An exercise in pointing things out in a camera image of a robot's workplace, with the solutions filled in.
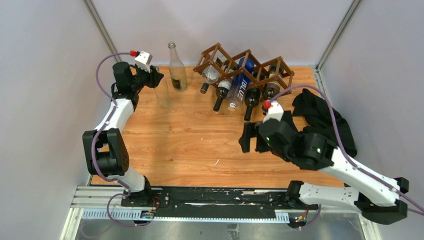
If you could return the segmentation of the tall clear glass bottle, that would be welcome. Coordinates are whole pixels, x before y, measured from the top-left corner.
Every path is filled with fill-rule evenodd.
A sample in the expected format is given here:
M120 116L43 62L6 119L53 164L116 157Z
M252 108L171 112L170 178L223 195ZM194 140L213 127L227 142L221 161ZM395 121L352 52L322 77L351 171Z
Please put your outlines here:
M158 101L158 105L161 108L168 108L171 105L169 89L164 76L161 77L158 86L154 89L154 92Z

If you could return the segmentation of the clear bottle with dark label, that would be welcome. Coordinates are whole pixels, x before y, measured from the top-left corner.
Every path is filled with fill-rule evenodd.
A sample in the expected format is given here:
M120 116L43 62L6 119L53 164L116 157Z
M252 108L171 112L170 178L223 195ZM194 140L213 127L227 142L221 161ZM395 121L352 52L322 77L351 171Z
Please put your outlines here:
M169 73L173 88L178 92L184 92L188 87L186 69L178 56L176 44L168 43L170 53Z

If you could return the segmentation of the clear whisky bottle black label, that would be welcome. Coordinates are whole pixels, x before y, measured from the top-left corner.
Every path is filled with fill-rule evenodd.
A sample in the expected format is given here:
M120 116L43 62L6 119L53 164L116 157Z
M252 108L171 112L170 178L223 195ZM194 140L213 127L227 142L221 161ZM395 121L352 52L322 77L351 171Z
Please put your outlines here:
M219 69L221 69L226 60L227 59L224 55L219 55L215 59L215 63L218 65ZM216 68L214 68L212 65L209 65L203 70L201 76L204 78L204 83L200 89L200 92L205 94L208 91L209 86L217 82L221 74Z

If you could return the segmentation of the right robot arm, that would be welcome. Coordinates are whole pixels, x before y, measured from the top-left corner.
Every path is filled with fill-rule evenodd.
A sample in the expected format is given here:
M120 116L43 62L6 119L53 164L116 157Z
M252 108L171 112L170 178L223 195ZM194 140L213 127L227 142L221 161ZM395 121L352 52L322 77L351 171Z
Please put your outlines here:
M238 140L242 152L250 151L256 138L256 152L271 152L301 170L317 171L338 178L343 187L320 186L292 180L284 202L292 209L308 205L327 205L352 210L381 225L390 225L408 215L407 203L400 194L409 190L403 177L390 178L344 156L331 140L317 133L294 130L286 121L269 119L246 122Z

